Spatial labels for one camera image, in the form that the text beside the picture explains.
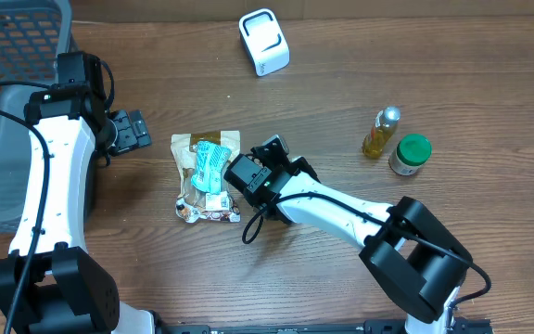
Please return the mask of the clear bottle yellow liquid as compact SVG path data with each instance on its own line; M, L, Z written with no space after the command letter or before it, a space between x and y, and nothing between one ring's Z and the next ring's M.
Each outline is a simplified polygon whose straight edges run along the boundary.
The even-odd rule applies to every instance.
M397 131L401 110L398 107L390 106L380 110L376 117L370 133L362 142L362 153L371 159L381 157L384 146Z

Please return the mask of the teal white snack packet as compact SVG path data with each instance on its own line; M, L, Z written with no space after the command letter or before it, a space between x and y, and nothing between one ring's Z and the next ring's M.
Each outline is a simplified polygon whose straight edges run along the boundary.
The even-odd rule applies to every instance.
M222 171L231 149L209 141L197 143L197 162L192 185L199 191L218 195L222 191Z

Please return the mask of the green lid white jar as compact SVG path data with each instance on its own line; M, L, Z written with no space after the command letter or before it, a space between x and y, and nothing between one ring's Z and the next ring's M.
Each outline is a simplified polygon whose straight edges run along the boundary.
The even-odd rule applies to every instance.
M432 146L425 136L408 134L391 153L389 167L399 175L413 175L426 164L431 154Z

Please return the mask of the brown patterned snack packet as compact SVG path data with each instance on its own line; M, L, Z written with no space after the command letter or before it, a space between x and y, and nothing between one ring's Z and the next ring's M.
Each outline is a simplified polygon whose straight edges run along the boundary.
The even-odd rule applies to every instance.
M226 223L240 221L240 210L228 191L222 191L218 195L202 193L194 204L187 203L186 199L187 197L183 197L176 200L175 212L188 224L198 220Z

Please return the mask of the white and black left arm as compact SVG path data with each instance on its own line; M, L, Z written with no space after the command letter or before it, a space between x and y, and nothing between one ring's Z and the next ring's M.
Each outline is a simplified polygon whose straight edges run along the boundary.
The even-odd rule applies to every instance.
M0 259L7 333L160 333L158 316L121 301L114 278L87 251L96 160L151 143L140 111L109 111L85 81L38 83L11 121L28 129L31 165L18 230Z

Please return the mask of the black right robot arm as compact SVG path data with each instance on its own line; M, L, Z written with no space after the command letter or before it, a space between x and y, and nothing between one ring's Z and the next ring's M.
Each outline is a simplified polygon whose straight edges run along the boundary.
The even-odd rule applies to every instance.
M228 169L229 183L257 211L253 220L306 224L340 238L386 295L407 314L406 333L450 333L458 292L473 267L470 252L420 201L358 199L323 185L303 157L291 160L274 135Z

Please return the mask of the beige brown paper pouch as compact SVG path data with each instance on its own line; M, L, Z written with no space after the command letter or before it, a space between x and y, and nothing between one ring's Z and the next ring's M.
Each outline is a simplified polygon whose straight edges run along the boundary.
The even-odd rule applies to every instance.
M233 130L173 135L171 151L181 177L180 194L177 199L187 197L185 201L189 204L194 204L199 200L201 194L205 193L197 190L191 183L191 178L196 169L197 143L199 141L209 141L231 149L231 156L222 169L222 191L229 192L228 185L224 181L223 176L226 168L240 153L240 139L240 132Z

